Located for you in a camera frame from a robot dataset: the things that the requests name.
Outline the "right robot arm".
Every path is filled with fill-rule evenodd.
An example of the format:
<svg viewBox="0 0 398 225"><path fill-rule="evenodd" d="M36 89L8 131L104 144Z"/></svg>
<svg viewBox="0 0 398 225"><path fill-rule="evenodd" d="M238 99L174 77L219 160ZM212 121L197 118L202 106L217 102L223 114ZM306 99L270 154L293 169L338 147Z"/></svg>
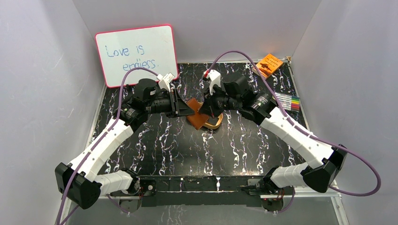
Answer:
<svg viewBox="0 0 398 225"><path fill-rule="evenodd" d="M205 72L203 80L209 87L204 92L199 113L214 118L226 110L237 110L245 119L272 132L304 158L305 162L299 165L270 169L259 183L261 189L270 194L277 194L288 186L309 187L319 193L328 190L341 170L346 153L312 139L302 125L291 124L292 118L283 115L273 97L266 92L254 91L245 77L222 82L221 74L211 70Z"/></svg>

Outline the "brown leather card holder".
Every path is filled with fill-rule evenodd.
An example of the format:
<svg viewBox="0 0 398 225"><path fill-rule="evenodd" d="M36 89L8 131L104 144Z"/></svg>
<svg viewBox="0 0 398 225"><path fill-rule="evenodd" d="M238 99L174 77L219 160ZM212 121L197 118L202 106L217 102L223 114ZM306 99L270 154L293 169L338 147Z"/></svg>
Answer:
<svg viewBox="0 0 398 225"><path fill-rule="evenodd" d="M202 103L198 102L196 98L190 99L187 102L187 105L194 111L194 114L186 116L186 118L196 130L199 130L208 121L209 116L199 112L202 107Z"/></svg>

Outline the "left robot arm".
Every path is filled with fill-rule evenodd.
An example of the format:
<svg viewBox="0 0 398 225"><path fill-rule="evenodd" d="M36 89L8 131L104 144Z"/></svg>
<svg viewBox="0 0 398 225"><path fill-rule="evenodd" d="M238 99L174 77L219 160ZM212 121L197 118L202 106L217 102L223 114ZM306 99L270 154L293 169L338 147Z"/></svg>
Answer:
<svg viewBox="0 0 398 225"><path fill-rule="evenodd" d="M135 86L127 86L128 95L100 135L68 164L59 163L55 175L59 191L82 209L88 209L99 197L122 191L129 195L140 192L139 178L127 169L100 175L99 170L150 114L164 113L168 118L194 115L168 83L144 78Z"/></svg>

